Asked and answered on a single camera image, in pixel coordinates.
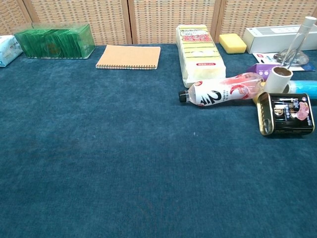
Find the yellow sponge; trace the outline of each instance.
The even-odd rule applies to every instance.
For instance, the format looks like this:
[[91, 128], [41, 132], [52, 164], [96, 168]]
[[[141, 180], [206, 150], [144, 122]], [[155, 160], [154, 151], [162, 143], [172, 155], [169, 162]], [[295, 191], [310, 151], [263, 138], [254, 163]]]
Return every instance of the yellow sponge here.
[[219, 43], [228, 54], [244, 53], [247, 45], [237, 34], [222, 34], [219, 36]]

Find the blue carpet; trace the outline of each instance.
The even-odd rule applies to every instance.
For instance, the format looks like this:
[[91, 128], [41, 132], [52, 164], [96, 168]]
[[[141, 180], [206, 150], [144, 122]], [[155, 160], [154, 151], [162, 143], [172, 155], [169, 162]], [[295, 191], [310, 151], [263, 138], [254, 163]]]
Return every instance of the blue carpet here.
[[[228, 77], [256, 63], [218, 48]], [[104, 49], [0, 69], [0, 237], [317, 237], [316, 132], [263, 137], [251, 100], [179, 103], [174, 44], [157, 70], [95, 69]]]

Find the canned food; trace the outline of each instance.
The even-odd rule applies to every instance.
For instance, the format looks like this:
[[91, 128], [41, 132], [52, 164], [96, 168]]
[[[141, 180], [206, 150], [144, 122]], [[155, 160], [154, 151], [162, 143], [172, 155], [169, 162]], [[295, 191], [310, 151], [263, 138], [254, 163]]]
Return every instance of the canned food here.
[[310, 134], [315, 129], [307, 94], [267, 93], [259, 95], [258, 117], [262, 135]]

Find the brown notebook cover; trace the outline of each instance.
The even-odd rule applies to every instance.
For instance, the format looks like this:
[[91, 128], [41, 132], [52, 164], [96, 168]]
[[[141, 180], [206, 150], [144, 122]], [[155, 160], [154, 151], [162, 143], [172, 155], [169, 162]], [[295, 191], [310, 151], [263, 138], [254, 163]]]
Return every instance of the brown notebook cover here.
[[96, 68], [157, 69], [160, 47], [107, 45]]

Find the wicker panel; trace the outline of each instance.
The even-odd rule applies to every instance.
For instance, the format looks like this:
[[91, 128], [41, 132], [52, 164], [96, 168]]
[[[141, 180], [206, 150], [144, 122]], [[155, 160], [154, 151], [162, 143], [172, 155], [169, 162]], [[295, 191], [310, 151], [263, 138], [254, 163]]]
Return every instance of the wicker panel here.
[[216, 0], [129, 1], [133, 43], [176, 42], [179, 24], [205, 24], [211, 30]]
[[12, 35], [14, 27], [30, 22], [22, 2], [2, 0], [0, 3], [0, 35]]
[[25, 0], [40, 22], [88, 22], [96, 45], [131, 42], [121, 0]]
[[316, 0], [227, 0], [220, 34], [242, 37], [246, 27], [301, 24], [316, 5]]

